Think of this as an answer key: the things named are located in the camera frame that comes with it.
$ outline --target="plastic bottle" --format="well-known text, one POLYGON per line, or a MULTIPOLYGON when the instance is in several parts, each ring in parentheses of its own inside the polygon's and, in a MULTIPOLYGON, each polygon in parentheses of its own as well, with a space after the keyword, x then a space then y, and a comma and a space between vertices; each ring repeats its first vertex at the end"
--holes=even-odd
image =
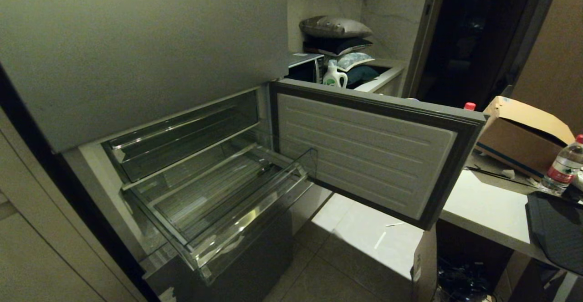
POLYGON ((581 167, 583 167, 583 134, 578 135, 576 142, 558 153, 554 163, 541 181, 541 190, 560 196, 577 177, 581 167))
POLYGON ((328 61, 328 71, 324 75, 322 83, 327 86, 346 88, 346 84, 348 84, 348 76, 346 73, 338 72, 337 61, 335 59, 328 61))

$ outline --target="pillow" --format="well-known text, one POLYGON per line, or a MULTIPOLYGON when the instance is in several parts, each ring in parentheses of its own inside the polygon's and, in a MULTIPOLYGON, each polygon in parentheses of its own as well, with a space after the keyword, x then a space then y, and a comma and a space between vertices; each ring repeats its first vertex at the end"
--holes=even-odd
POLYGON ((348 76, 348 85, 346 86, 349 89, 354 89, 360 84, 365 81, 372 80, 378 76, 378 72, 370 66, 358 66, 354 69, 346 72, 348 76))
POLYGON ((338 69, 344 72, 350 71, 354 66, 374 61, 370 55, 365 53, 350 53, 338 59, 338 69))
POLYGON ((304 42, 304 50, 330 56, 342 56, 352 51, 359 51, 372 46, 373 43, 361 38, 328 39, 315 38, 304 42))
POLYGON ((316 16, 302 20, 300 30, 318 38, 363 38, 373 34, 368 26, 356 20, 329 16, 316 16))

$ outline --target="open freezer door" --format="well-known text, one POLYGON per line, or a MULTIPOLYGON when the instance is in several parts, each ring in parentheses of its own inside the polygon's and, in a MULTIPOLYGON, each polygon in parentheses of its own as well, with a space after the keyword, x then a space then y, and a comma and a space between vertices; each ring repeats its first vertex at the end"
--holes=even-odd
POLYGON ((316 184, 422 229, 435 223, 485 124, 482 113, 281 80, 270 86, 276 150, 318 150, 316 184))

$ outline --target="doorway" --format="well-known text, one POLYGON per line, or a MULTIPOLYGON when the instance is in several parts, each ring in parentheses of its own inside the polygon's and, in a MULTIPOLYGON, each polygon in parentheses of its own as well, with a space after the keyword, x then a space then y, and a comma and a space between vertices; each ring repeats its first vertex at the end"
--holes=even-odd
POLYGON ((411 75, 411 97, 484 109, 518 75, 517 57, 530 51, 528 38, 544 18, 533 14, 546 12, 550 1, 442 0, 433 34, 424 37, 423 65, 411 75))

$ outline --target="cardboard box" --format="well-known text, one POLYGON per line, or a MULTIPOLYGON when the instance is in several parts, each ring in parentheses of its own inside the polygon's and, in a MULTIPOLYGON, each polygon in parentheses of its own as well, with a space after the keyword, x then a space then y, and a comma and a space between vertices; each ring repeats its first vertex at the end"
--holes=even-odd
POLYGON ((545 288, 537 263, 520 252, 514 252, 502 273, 494 294, 505 302, 544 302, 545 288))
POLYGON ((437 289, 437 236, 435 225, 421 236, 411 269, 412 302, 431 302, 437 289))
POLYGON ((557 117, 514 99, 497 96, 484 113, 491 117, 476 149, 537 180, 558 152, 575 142, 557 117))

